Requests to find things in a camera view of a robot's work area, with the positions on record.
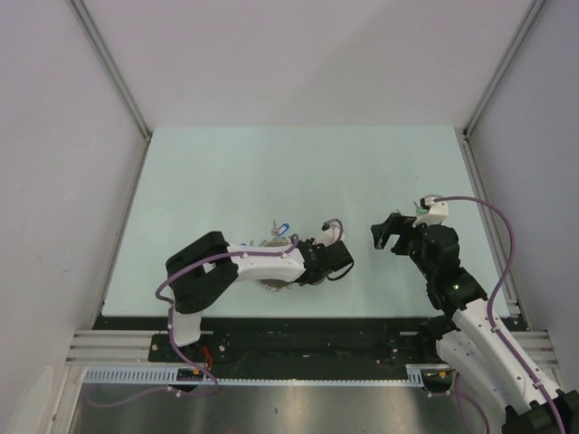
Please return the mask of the metal key organizer ring disc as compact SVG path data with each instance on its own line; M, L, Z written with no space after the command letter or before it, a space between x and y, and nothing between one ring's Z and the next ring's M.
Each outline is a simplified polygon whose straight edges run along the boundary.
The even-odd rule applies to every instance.
M269 241L262 241L260 247L288 247L291 244L291 240L287 237L274 237ZM257 280L256 283L262 288L269 290L270 292L279 292L284 289L291 288L293 283L285 282L277 279L262 279Z

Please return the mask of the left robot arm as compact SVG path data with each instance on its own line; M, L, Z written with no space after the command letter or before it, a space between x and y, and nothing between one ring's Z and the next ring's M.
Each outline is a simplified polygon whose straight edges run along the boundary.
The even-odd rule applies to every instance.
M321 237L247 246L229 243L210 231L166 260L165 283L172 292L168 314L168 350L178 360L194 359L200 350L203 312L233 284L264 281L315 286L342 278L355 261L337 226L325 225Z

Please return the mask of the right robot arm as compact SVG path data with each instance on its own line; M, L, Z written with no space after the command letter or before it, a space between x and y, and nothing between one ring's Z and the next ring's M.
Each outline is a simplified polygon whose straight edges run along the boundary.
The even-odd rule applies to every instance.
M391 237L392 253L409 258L442 312L423 323L417 351L428 363L443 360L503 413L504 433L575 433L578 392L552 380L510 333L479 282L460 264L457 232L417 223L393 212L371 227L375 248Z

